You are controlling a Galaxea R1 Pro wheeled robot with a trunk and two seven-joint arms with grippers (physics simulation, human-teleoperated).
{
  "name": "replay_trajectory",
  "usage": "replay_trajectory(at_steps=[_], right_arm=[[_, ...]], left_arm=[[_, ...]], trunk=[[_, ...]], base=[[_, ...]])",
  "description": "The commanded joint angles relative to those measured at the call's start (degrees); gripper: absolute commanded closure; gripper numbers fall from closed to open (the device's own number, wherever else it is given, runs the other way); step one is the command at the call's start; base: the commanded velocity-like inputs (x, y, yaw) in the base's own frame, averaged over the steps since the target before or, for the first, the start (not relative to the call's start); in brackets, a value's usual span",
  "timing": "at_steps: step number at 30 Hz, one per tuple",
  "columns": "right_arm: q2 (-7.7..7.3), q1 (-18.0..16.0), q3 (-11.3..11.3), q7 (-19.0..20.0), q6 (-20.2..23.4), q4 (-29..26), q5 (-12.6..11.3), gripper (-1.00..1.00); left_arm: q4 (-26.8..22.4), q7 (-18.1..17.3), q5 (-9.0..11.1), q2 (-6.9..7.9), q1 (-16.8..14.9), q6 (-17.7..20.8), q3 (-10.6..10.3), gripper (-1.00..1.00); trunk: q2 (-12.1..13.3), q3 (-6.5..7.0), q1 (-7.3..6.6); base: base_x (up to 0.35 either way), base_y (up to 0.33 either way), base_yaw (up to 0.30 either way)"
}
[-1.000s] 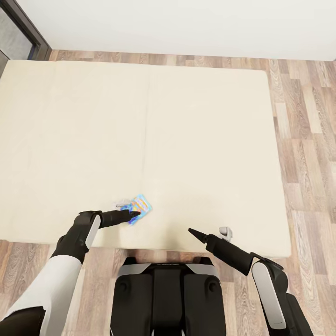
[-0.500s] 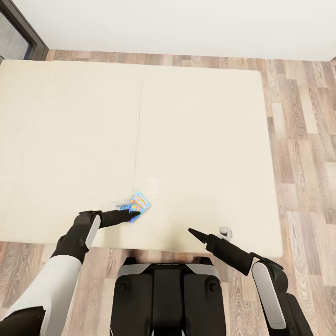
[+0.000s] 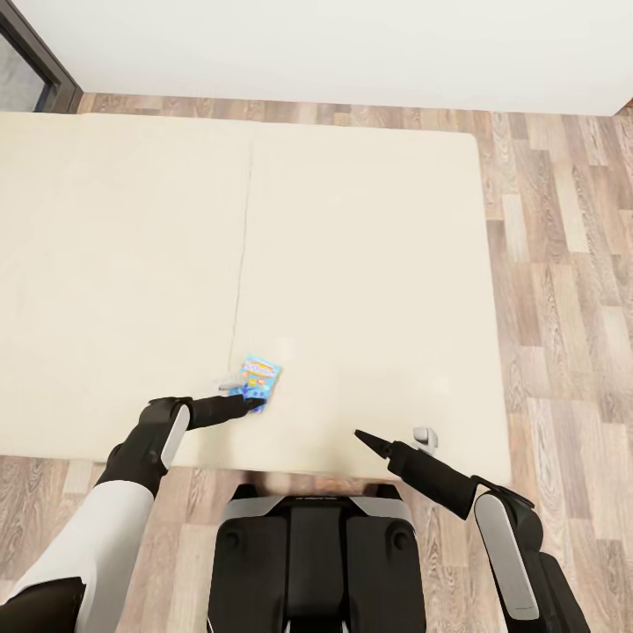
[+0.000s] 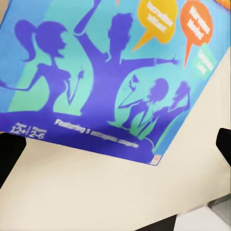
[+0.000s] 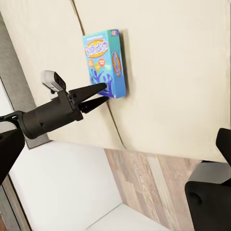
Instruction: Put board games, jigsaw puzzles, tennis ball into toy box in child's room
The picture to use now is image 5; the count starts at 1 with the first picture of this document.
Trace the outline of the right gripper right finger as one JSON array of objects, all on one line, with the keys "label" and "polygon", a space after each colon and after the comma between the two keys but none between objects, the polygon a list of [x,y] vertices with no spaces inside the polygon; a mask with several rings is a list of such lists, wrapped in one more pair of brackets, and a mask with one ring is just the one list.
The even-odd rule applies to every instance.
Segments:
[{"label": "right gripper right finger", "polygon": [[216,146],[231,166],[231,130],[220,128],[217,135]]}]

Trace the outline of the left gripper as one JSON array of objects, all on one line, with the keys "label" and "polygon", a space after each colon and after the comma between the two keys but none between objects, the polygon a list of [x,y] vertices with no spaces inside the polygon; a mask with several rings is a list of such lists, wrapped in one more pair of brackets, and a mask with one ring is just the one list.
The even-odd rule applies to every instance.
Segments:
[{"label": "left gripper", "polygon": [[89,100],[90,97],[107,88],[106,82],[97,83],[70,90],[59,91],[58,99],[36,108],[39,123],[45,131],[51,132],[72,122],[84,119],[82,113],[89,113],[109,100],[101,96]]}]

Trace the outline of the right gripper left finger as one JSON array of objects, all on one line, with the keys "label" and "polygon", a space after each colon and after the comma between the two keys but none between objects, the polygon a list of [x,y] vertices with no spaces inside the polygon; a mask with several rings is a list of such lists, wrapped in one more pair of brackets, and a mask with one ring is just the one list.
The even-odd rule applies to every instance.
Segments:
[{"label": "right gripper left finger", "polygon": [[0,133],[0,186],[25,147],[21,128]]}]

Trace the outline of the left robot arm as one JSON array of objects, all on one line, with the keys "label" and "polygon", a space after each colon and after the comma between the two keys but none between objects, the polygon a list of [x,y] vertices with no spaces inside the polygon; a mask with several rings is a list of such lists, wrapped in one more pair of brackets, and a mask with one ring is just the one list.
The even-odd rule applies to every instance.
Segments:
[{"label": "left robot arm", "polygon": [[54,131],[72,122],[84,119],[82,113],[89,113],[109,100],[101,96],[90,97],[107,88],[106,82],[66,91],[66,83],[53,71],[40,73],[40,83],[49,91],[50,102],[29,112],[17,110],[0,116],[0,133],[21,128],[26,137],[33,140],[47,132]]}]

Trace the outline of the board game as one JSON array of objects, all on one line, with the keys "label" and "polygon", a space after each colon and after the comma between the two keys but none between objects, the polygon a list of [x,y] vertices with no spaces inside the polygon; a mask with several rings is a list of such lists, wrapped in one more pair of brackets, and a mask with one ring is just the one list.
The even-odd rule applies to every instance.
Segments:
[{"label": "board game", "polygon": [[84,36],[90,84],[106,82],[101,96],[118,99],[127,95],[118,29],[102,30]]}]

